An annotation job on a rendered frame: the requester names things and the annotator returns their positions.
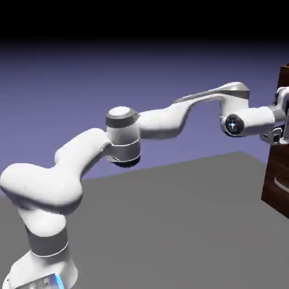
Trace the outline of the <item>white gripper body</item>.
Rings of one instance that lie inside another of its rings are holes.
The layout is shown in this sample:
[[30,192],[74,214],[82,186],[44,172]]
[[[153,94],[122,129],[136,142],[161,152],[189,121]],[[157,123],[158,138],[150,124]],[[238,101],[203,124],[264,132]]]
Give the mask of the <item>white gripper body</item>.
[[283,122],[283,135],[280,144],[289,145],[289,86],[280,87],[276,91],[276,112],[275,122]]

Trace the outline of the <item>dark wood cabinet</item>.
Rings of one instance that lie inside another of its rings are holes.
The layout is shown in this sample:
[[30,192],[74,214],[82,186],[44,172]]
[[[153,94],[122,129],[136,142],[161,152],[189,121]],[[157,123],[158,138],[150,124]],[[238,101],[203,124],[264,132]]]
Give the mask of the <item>dark wood cabinet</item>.
[[282,109],[285,119],[278,120],[270,134],[261,199],[289,219],[289,63],[280,68],[274,104]]

